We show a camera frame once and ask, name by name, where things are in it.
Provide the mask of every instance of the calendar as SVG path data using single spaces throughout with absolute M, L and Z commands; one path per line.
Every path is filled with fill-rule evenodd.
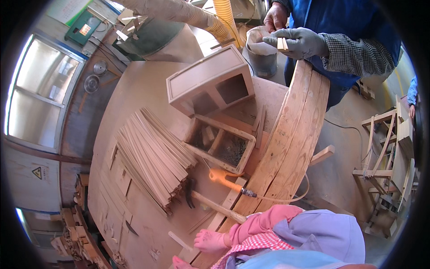
M 46 14 L 70 27 L 92 0 L 55 0 Z

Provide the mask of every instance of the red checkered cloth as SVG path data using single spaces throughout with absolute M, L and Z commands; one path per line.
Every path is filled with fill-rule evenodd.
M 269 248 L 271 250 L 294 249 L 291 245 L 282 241 L 272 231 L 272 229 L 268 229 L 265 233 L 250 236 L 245 241 L 243 241 L 242 244 L 233 246 L 227 252 L 227 254 L 225 254 L 216 264 L 211 267 L 211 269 L 224 269 L 227 263 L 227 258 L 235 252 L 260 248 Z

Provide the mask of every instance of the green electrical box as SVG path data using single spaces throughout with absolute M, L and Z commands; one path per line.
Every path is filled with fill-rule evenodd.
M 67 31 L 64 40 L 69 40 L 83 47 L 100 23 L 101 20 L 94 17 L 87 10 L 84 10 L 79 18 L 72 24 L 69 31 Z

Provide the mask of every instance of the hammer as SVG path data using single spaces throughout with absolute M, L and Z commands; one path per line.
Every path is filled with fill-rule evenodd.
M 191 200 L 191 197 L 196 198 L 200 202 L 204 203 L 205 205 L 209 206 L 213 210 L 234 219 L 240 224 L 243 224 L 246 221 L 246 217 L 242 216 L 234 211 L 231 211 L 230 209 L 227 209 L 214 201 L 209 200 L 208 198 L 204 197 L 200 193 L 194 191 L 194 187 L 196 186 L 196 180 L 192 178 L 187 178 L 185 182 L 185 199 L 187 200 L 187 204 L 190 208 L 195 208 L 193 201 Z

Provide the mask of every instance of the gray work glove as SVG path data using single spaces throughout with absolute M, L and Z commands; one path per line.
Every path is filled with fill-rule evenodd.
M 329 56 L 326 39 L 322 34 L 317 34 L 311 29 L 303 27 L 279 29 L 270 35 L 270 37 L 263 37 L 263 41 L 275 48 L 278 44 L 278 37 L 285 37 L 289 51 L 282 53 L 290 58 L 303 60 L 314 55 Z

